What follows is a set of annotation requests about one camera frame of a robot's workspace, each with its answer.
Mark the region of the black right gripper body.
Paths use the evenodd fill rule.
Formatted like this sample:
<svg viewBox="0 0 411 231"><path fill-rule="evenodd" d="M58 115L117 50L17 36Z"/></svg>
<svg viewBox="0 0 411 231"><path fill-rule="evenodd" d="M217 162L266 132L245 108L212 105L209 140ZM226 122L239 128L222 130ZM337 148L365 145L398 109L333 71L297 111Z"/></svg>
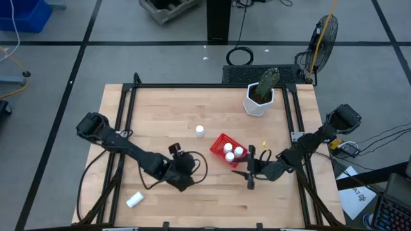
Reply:
<svg viewBox="0 0 411 231"><path fill-rule="evenodd" d="M263 160L263 156L266 152L268 152L268 157L266 160ZM270 159L272 156L272 150L270 149L264 150L258 159L254 158L255 154L256 154L255 146L249 145L249 152L247 154L247 170L249 171L247 173L247 189L255 188L254 179L255 178L259 179L257 175L261 175L262 169L270 163Z"/></svg>

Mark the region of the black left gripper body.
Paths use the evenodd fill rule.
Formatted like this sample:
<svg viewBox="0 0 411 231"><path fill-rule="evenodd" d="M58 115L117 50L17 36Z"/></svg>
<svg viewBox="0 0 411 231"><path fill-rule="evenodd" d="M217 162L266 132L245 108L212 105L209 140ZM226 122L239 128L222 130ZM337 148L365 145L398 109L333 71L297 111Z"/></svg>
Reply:
<svg viewBox="0 0 411 231"><path fill-rule="evenodd" d="M183 151L179 143L172 144L168 150L172 159L162 161L164 172L162 179L180 192L185 191L194 184L191 177L195 167L194 158L190 153Z"/></svg>

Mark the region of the red plastic mesh basket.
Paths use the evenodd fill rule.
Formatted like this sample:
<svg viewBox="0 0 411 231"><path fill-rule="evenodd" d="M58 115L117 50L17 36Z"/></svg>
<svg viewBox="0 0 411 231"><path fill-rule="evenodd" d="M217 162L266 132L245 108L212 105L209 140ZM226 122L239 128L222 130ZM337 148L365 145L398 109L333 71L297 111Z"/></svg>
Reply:
<svg viewBox="0 0 411 231"><path fill-rule="evenodd" d="M226 153L224 152L224 146L229 143L232 145L232 151L234 153L234 160L233 161L228 161L225 156ZM241 147L243 152L241 155L237 155L235 153L235 149L237 147ZM227 134L222 133L217 140L213 143L213 145L210 147L210 152L217 156L220 160L231 166L233 169L236 169L240 162L238 162L238 159L243 159L247 157L248 149L244 147L242 144L237 142L236 140L232 139L229 137Z"/></svg>

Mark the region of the white hexagonal plant pot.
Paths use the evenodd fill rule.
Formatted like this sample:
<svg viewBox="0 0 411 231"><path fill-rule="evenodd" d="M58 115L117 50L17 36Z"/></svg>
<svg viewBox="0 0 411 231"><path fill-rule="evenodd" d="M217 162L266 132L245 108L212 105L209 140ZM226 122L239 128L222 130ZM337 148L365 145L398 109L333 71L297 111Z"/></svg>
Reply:
<svg viewBox="0 0 411 231"><path fill-rule="evenodd" d="M246 95L245 101L243 102L243 107L249 116L261 117L268 109L272 108L275 102L275 97L274 97L275 90L271 89L271 93L266 103L259 104L258 102L254 101L251 98L252 89L256 88L257 85L258 85L258 82L251 83L248 85L247 95Z"/></svg>

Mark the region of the green cactus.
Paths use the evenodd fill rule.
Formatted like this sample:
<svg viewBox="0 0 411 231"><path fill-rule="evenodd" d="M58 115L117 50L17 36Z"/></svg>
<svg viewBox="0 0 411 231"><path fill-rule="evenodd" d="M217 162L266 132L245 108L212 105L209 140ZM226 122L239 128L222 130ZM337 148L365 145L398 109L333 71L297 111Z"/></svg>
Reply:
<svg viewBox="0 0 411 231"><path fill-rule="evenodd" d="M277 84L279 79L280 73L276 67L268 69L263 73L255 90L255 95L260 102L265 102L268 99L271 90Z"/></svg>

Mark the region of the black perforated case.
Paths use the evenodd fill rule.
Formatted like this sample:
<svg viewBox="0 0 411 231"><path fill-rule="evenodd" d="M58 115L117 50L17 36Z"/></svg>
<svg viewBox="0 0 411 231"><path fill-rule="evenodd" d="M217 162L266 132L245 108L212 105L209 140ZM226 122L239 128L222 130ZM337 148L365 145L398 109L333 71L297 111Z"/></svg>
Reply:
<svg viewBox="0 0 411 231"><path fill-rule="evenodd" d="M263 73L268 69L277 69L280 80L277 85L287 83L304 84L299 75L300 68L297 64L288 65L225 65L223 67L222 83L227 84L251 84L260 80Z"/></svg>

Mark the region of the black power supply box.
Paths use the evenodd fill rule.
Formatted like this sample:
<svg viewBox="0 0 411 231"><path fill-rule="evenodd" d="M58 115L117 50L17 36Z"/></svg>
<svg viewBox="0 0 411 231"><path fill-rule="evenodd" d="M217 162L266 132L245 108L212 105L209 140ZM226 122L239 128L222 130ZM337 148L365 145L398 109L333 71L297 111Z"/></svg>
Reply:
<svg viewBox="0 0 411 231"><path fill-rule="evenodd" d="M355 157L360 153L359 146L354 141L343 141L335 139L328 145L332 155L345 155L346 157Z"/></svg>

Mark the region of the white paper sheet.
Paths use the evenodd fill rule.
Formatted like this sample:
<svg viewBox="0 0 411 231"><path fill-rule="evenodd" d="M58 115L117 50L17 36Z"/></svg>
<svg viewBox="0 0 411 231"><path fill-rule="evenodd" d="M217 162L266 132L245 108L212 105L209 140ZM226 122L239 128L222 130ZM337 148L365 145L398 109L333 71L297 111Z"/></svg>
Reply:
<svg viewBox="0 0 411 231"><path fill-rule="evenodd" d="M337 166L335 169L337 171L336 180L345 179L349 176L356 176L358 174L352 166ZM351 189L339 189L338 193L346 220L356 219L363 209L376 197L375 192L364 186Z"/></svg>

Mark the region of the black column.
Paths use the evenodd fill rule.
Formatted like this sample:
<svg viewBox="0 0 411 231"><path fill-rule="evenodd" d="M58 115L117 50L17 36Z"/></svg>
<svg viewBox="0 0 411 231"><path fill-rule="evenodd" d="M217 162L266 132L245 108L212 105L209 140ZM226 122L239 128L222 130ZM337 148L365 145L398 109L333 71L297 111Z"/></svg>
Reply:
<svg viewBox="0 0 411 231"><path fill-rule="evenodd" d="M231 18L231 0L206 0L207 39L227 42Z"/></svg>

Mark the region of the black laptop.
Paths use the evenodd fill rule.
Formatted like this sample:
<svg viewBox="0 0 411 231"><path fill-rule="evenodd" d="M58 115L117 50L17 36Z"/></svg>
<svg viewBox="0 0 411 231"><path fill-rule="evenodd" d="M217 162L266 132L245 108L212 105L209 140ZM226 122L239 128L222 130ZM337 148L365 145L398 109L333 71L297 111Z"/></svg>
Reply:
<svg viewBox="0 0 411 231"><path fill-rule="evenodd" d="M399 174L392 173L389 176L384 195L402 206L411 207L411 181Z"/></svg>

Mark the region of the black floor fan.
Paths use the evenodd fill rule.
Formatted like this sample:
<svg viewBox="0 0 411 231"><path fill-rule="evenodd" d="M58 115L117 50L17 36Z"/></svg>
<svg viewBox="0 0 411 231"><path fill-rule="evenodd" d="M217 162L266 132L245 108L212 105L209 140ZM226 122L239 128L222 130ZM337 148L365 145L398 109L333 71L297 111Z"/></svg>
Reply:
<svg viewBox="0 0 411 231"><path fill-rule="evenodd" d="M326 25L327 18L325 15L316 23L305 57L304 68L314 74L314 86L317 85L317 73L324 68L331 55L338 33L338 19L331 15Z"/></svg>

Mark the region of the grey wooden crate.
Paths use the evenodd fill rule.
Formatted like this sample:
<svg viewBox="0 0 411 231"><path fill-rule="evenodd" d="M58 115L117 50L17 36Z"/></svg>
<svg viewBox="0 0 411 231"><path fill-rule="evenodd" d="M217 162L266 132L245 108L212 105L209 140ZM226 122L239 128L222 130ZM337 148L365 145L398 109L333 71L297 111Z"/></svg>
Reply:
<svg viewBox="0 0 411 231"><path fill-rule="evenodd" d="M201 4L203 0L138 0L139 5L160 25Z"/></svg>

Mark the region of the black stand foot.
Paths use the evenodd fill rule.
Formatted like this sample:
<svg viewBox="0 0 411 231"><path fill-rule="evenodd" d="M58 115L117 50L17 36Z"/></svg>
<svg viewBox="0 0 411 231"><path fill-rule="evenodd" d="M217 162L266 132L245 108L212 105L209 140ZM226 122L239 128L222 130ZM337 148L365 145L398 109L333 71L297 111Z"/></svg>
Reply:
<svg viewBox="0 0 411 231"><path fill-rule="evenodd" d="M12 109L9 106L9 102L0 100L0 117L12 114Z"/></svg>

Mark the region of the grey stand base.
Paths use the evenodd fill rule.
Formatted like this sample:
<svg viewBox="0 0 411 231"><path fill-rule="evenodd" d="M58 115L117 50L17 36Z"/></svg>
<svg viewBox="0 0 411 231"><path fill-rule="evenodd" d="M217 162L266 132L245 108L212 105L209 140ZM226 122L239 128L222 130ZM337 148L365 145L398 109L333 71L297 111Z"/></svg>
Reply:
<svg viewBox="0 0 411 231"><path fill-rule="evenodd" d="M14 84L25 86L31 76L29 71L23 71L20 76L7 76L0 74L0 84Z"/></svg>

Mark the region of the blue plastic bin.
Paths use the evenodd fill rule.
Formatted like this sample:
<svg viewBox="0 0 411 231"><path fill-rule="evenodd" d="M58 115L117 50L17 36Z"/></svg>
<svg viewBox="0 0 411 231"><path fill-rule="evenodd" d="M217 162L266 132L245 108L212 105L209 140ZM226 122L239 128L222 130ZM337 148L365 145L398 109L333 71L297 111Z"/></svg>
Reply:
<svg viewBox="0 0 411 231"><path fill-rule="evenodd" d="M45 0L0 0L0 30L14 31L12 12L18 32L39 33L52 9Z"/></svg>

